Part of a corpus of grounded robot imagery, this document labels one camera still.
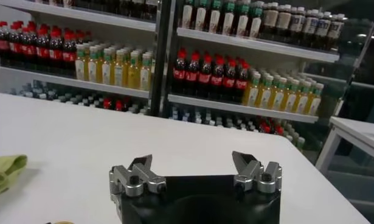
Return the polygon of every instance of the juice bottle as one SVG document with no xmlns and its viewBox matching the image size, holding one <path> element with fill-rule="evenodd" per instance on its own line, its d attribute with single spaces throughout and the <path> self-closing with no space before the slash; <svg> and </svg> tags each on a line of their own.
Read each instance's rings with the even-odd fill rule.
<svg viewBox="0 0 374 224">
<path fill-rule="evenodd" d="M 308 97 L 310 95 L 311 83 L 304 81 L 302 91 L 297 93 L 295 103 L 292 107 L 292 113 L 303 113 L 304 108 L 306 107 Z"/>
<path fill-rule="evenodd" d="M 291 85 L 289 86 L 289 90 L 284 93 L 284 97 L 282 100 L 282 104 L 280 106 L 281 111 L 291 112 L 292 106 L 296 100 L 296 92 L 297 87 L 299 85 L 299 81 L 296 79 L 291 80 Z"/>
<path fill-rule="evenodd" d="M 312 116 L 316 114 L 320 104 L 320 94 L 322 93 L 323 87 L 324 86 L 321 83 L 316 84 L 314 93 L 308 98 L 303 114 L 309 114 Z"/>
<path fill-rule="evenodd" d="M 260 108 L 268 108 L 268 102 L 269 98 L 271 97 L 272 93 L 272 81 L 273 76 L 268 75 L 266 77 L 264 87 L 261 88 L 261 90 L 258 93 L 257 100 L 255 101 L 255 106 Z"/>
<path fill-rule="evenodd" d="M 271 96 L 268 108 L 273 110 L 279 110 L 285 93 L 286 78 L 281 77 L 279 79 L 279 85 L 275 89 L 274 97 Z"/>
<path fill-rule="evenodd" d="M 84 54 L 84 46 L 82 44 L 76 45 L 77 58 L 75 62 L 76 79 L 88 81 L 88 60 Z"/>
</svg>

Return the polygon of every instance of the shelf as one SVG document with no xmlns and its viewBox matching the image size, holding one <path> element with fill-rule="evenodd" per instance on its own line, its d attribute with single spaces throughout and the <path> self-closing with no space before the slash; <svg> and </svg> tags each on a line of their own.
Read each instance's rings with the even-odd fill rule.
<svg viewBox="0 0 374 224">
<path fill-rule="evenodd" d="M 5 75 L 5 74 L 24 76 L 24 77 L 26 76 L 27 78 L 39 80 L 42 82 L 49 82 L 49 83 L 55 83 L 55 84 L 60 84 L 60 85 L 66 85 L 66 86 L 74 86 L 77 88 L 92 89 L 96 91 L 103 91 L 107 93 L 115 93 L 115 94 L 121 94 L 121 95 L 126 95 L 126 96 L 149 98 L 148 91 L 124 88 L 124 87 L 119 87 L 119 86 L 110 86 L 110 85 L 86 82 L 86 81 L 70 79 L 70 78 L 65 78 L 65 77 L 60 77 L 60 76 L 55 76 L 55 75 L 46 75 L 46 74 L 37 73 L 37 72 L 30 72 L 30 71 L 23 71 L 19 69 L 1 67 L 0 75 Z"/>
<path fill-rule="evenodd" d="M 316 116 L 309 116 L 309 115 L 302 115 L 302 114 L 294 114 L 294 113 L 287 113 L 282 111 L 275 111 L 275 110 L 266 110 L 256 107 L 246 107 L 242 105 L 236 105 L 231 103 L 222 103 L 217 101 L 211 100 L 203 100 L 203 99 L 196 99 L 192 97 L 186 96 L 179 96 L 179 95 L 168 95 L 169 102 L 173 103 L 181 103 L 186 105 L 193 105 L 197 107 L 206 107 L 216 110 L 224 110 L 224 111 L 232 111 L 236 113 L 243 113 L 243 114 L 253 114 L 259 115 L 264 117 L 274 117 L 280 119 L 286 119 L 291 121 L 300 121 L 305 123 L 315 123 L 318 120 Z"/>
<path fill-rule="evenodd" d="M 299 58 L 306 58 L 310 60 L 324 61 L 333 63 L 339 59 L 338 54 L 331 54 L 322 51 L 312 51 L 309 49 L 303 49 L 301 47 L 295 47 L 288 44 L 282 44 L 273 41 L 265 40 L 252 40 L 243 39 L 238 37 L 229 37 L 225 35 L 202 32 L 197 30 L 178 28 L 177 33 L 179 37 L 187 37 L 198 40 L 206 40 L 221 44 L 229 44 L 239 47 L 245 47 L 260 51 L 267 51 L 276 54 L 290 55 Z"/>
<path fill-rule="evenodd" d="M 10 7 L 13 9 L 25 10 L 27 12 L 44 13 L 49 15 L 80 19 L 84 21 L 108 24 L 113 26 L 146 30 L 150 32 L 154 32 L 156 28 L 155 23 L 123 18 L 118 15 L 104 15 L 100 14 L 100 12 L 96 13 L 77 9 L 67 9 L 64 7 L 52 6 L 25 0 L 0 0 L 0 5 Z"/>
</svg>

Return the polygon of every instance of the table surface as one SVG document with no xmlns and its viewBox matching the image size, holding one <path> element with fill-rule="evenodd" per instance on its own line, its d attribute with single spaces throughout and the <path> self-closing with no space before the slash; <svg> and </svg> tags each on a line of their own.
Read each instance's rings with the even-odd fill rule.
<svg viewBox="0 0 374 224">
<path fill-rule="evenodd" d="M 281 224 L 368 223 L 281 136 L 0 94 L 0 155 L 27 169 L 0 195 L 0 223 L 120 223 L 108 171 L 153 154 L 158 175 L 235 174 L 231 152 L 283 167 Z"/>
<path fill-rule="evenodd" d="M 359 140 L 365 142 L 366 144 L 374 148 L 374 124 L 354 121 L 350 119 L 331 117 L 330 122 L 335 126 L 339 127 L 341 130 L 346 131 L 352 136 L 358 138 Z"/>
</svg>

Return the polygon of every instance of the bottle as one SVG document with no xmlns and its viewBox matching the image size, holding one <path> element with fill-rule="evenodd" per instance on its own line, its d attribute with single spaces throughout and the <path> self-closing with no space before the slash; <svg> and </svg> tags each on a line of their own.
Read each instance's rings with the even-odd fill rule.
<svg viewBox="0 0 374 224">
<path fill-rule="evenodd" d="M 207 0 L 200 0 L 199 7 L 196 11 L 195 30 L 202 31 L 206 20 Z"/>
<path fill-rule="evenodd" d="M 183 93 L 184 78 L 185 78 L 185 52 L 180 50 L 176 64 L 173 67 L 172 92 Z"/>
<path fill-rule="evenodd" d="M 191 19 L 193 13 L 193 0 L 185 0 L 182 10 L 181 27 L 189 29 L 191 27 Z"/>
<path fill-rule="evenodd" d="M 222 34 L 229 36 L 234 20 L 235 0 L 227 0 L 223 15 L 223 28 Z"/>
<path fill-rule="evenodd" d="M 307 101 L 308 101 L 308 96 L 309 96 L 309 93 L 310 93 L 310 87 L 311 87 L 310 82 L 307 82 L 307 81 L 303 82 L 303 88 L 302 88 L 301 92 L 297 93 L 296 100 L 295 100 L 294 105 L 292 107 L 292 113 L 297 113 L 297 114 L 303 113 L 303 111 L 306 107 Z"/>
<path fill-rule="evenodd" d="M 197 95 L 203 98 L 208 97 L 209 82 L 211 78 L 211 57 L 209 55 L 204 56 L 204 63 L 201 67 L 199 78 L 198 78 L 198 91 Z"/>
<path fill-rule="evenodd" d="M 209 22 L 208 22 L 208 30 L 210 33 L 217 33 L 218 31 L 218 23 L 219 23 L 219 18 L 221 16 L 220 12 L 221 8 L 221 0 L 213 0 L 212 5 L 211 5 L 211 10 L 210 10 L 210 15 L 209 15 Z"/>
<path fill-rule="evenodd" d="M 291 21 L 291 5 L 283 5 L 279 12 L 279 18 L 277 19 L 276 29 L 277 35 L 275 39 L 277 41 L 286 42 L 288 39 L 288 26 Z"/>
<path fill-rule="evenodd" d="M 216 60 L 216 65 L 212 69 L 212 76 L 210 81 L 210 98 L 213 100 L 220 99 L 222 92 L 222 81 L 224 75 L 223 57 L 219 56 Z"/>
<path fill-rule="evenodd" d="M 275 90 L 275 94 L 271 96 L 268 108 L 273 110 L 279 110 L 282 100 L 284 98 L 286 78 L 281 77 L 279 79 L 279 86 Z"/>
<path fill-rule="evenodd" d="M 199 76 L 199 54 L 193 53 L 191 62 L 185 72 L 185 93 L 191 96 L 196 94 L 196 81 Z"/>
<path fill-rule="evenodd" d="M 132 89 L 138 89 L 139 85 L 139 53 L 133 51 L 130 53 L 130 67 L 128 68 L 127 86 Z"/>
<path fill-rule="evenodd" d="M 142 67 L 140 69 L 140 85 L 139 89 L 149 91 L 151 83 L 151 55 L 144 53 L 142 56 Z"/>
<path fill-rule="evenodd" d="M 316 111 L 318 110 L 318 107 L 320 104 L 320 95 L 322 94 L 323 88 L 324 88 L 324 85 L 321 83 L 317 83 L 315 85 L 314 93 L 310 95 L 310 97 L 308 98 L 308 102 L 304 109 L 303 114 L 315 116 Z"/>
<path fill-rule="evenodd" d="M 237 103 L 242 103 L 242 98 L 249 80 L 248 70 L 249 65 L 243 63 L 242 70 L 239 72 L 237 80 L 235 81 L 234 101 Z"/>
<path fill-rule="evenodd" d="M 235 77 L 236 77 L 235 61 L 233 59 L 229 59 L 229 67 L 227 70 L 225 70 L 224 77 L 223 77 L 222 100 L 233 101 Z"/>
</svg>

